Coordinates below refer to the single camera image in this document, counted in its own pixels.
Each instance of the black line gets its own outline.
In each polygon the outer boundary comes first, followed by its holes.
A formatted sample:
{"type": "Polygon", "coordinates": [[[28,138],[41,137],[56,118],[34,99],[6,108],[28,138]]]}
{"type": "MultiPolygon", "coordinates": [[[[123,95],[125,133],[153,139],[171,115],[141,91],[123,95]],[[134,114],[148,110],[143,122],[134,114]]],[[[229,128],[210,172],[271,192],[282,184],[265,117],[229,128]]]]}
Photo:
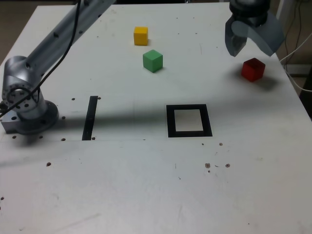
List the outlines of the black line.
{"type": "Polygon", "coordinates": [[[98,97],[90,96],[87,116],[84,122],[82,140],[91,140],[94,119],[96,117],[96,111],[97,111],[97,103],[98,103],[98,97]]]}

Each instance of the metal base plate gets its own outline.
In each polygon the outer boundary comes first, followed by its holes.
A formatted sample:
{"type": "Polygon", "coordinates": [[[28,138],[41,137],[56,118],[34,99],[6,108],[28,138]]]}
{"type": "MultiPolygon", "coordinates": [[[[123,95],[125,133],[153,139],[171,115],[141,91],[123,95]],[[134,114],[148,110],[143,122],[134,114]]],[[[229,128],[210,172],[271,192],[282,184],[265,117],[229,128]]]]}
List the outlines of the metal base plate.
{"type": "Polygon", "coordinates": [[[19,133],[22,135],[31,135],[43,132],[52,127],[59,118],[57,106],[45,101],[48,109],[43,116],[37,119],[20,119],[15,111],[10,111],[2,119],[2,125],[7,134],[19,133]]]}

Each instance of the table surface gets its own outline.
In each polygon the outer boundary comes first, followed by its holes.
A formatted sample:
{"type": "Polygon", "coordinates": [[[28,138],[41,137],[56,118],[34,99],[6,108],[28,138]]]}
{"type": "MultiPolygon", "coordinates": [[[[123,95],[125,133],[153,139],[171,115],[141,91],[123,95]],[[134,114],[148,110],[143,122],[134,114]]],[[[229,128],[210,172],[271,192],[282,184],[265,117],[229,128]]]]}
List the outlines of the table surface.
{"type": "MultiPolygon", "coordinates": [[[[71,8],[38,7],[7,58],[71,8]]],[[[109,8],[42,86],[66,119],[42,139],[0,128],[0,233],[311,233],[311,121],[276,55],[250,40],[228,54],[230,16],[228,3],[109,8]],[[148,46],[134,46],[135,26],[148,46]],[[250,83],[239,72],[254,57],[266,70],[250,83]],[[90,96],[96,140],[82,141],[90,96]],[[213,137],[168,138],[168,104],[206,104],[213,137]]]]}

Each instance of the block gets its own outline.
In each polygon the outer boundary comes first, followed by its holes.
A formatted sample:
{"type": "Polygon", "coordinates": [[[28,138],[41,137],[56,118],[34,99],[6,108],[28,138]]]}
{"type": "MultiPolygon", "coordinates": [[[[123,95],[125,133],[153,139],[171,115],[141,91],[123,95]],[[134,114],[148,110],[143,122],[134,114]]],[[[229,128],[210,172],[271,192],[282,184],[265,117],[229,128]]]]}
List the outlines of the block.
{"type": "Polygon", "coordinates": [[[133,35],[135,39],[135,45],[147,45],[148,43],[147,27],[135,27],[133,35]]]}
{"type": "Polygon", "coordinates": [[[260,62],[256,58],[252,58],[251,60],[244,62],[241,74],[250,82],[254,82],[263,77],[264,69],[264,63],[260,62]]]}
{"type": "Polygon", "coordinates": [[[143,67],[151,72],[156,72],[162,68],[162,54],[156,50],[151,50],[143,55],[143,67]]]}

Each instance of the cable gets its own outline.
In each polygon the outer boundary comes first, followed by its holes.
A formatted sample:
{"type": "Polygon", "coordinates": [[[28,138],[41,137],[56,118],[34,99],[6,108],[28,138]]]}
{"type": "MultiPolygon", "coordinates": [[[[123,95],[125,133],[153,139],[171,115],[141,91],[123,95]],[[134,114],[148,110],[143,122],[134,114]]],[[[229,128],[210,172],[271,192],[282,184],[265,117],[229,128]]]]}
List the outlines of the cable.
{"type": "Polygon", "coordinates": [[[297,86],[299,89],[301,89],[302,91],[305,91],[305,92],[309,92],[309,93],[312,93],[312,90],[308,90],[308,89],[303,89],[301,88],[295,81],[294,79],[292,78],[292,76],[285,70],[286,74],[288,75],[288,77],[290,78],[290,80],[295,84],[295,86],[297,86]]]}
{"type": "MultiPolygon", "coordinates": [[[[301,24],[301,4],[302,4],[302,0],[300,0],[299,7],[298,7],[298,12],[299,12],[299,32],[298,32],[298,37],[297,37],[297,42],[296,42],[295,49],[297,49],[297,46],[298,46],[298,43],[299,43],[299,39],[300,39],[300,36],[301,36],[301,29],[302,29],[302,24],[301,24]]],[[[289,59],[287,59],[286,64],[292,59],[293,56],[294,56],[294,54],[292,54],[291,57],[289,59]]]]}
{"type": "Polygon", "coordinates": [[[73,34],[72,34],[72,38],[69,42],[69,45],[65,51],[65,53],[63,54],[63,56],[60,58],[60,60],[57,62],[57,64],[55,64],[55,66],[48,72],[48,74],[40,81],[40,83],[33,89],[33,91],[31,91],[27,96],[23,97],[21,100],[19,100],[18,102],[16,102],[14,105],[12,105],[10,108],[6,109],[1,115],[0,118],[3,117],[5,114],[7,114],[9,111],[12,111],[15,107],[17,107],[18,105],[20,105],[23,101],[25,101],[26,99],[28,99],[29,97],[31,97],[37,90],[39,90],[40,86],[42,86],[42,84],[48,79],[48,77],[54,72],[54,70],[62,63],[62,61],[64,60],[64,58],[66,57],[66,55],[68,54],[68,51],[70,50],[70,47],[72,46],[74,39],[75,39],[75,35],[76,35],[76,30],[77,30],[77,25],[78,25],[78,19],[79,19],[79,9],[80,9],[80,4],[81,1],[79,0],[77,3],[77,8],[76,8],[76,14],[75,14],[75,22],[74,22],[74,28],[73,28],[73,34]]]}
{"type": "MultiPolygon", "coordinates": [[[[290,24],[290,26],[289,26],[289,28],[288,28],[288,30],[287,30],[287,33],[286,33],[286,35],[285,35],[285,41],[284,41],[284,43],[285,43],[285,49],[286,49],[286,55],[288,55],[288,48],[287,48],[287,36],[288,36],[288,33],[290,32],[290,30],[291,30],[291,28],[293,27],[293,23],[294,23],[294,21],[295,21],[295,19],[296,19],[296,9],[297,9],[297,5],[298,5],[298,1],[296,2],[296,5],[294,6],[294,12],[293,12],[293,19],[292,19],[292,22],[291,22],[291,24],[290,24]]],[[[285,64],[284,64],[284,69],[286,68],[286,71],[288,70],[287,69],[287,63],[288,63],[288,59],[286,60],[286,62],[285,62],[285,64]]]]}
{"type": "Polygon", "coordinates": [[[297,50],[299,50],[300,47],[303,46],[303,44],[306,43],[306,41],[307,41],[311,36],[312,36],[312,33],[310,33],[310,35],[304,40],[303,43],[301,43],[301,45],[298,46],[297,49],[295,49],[294,51],[292,51],[292,52],[291,52],[289,55],[287,55],[286,57],[282,58],[282,59],[280,60],[280,62],[283,61],[285,58],[289,57],[290,55],[292,55],[292,54],[293,54],[294,52],[296,52],[297,50]]]}

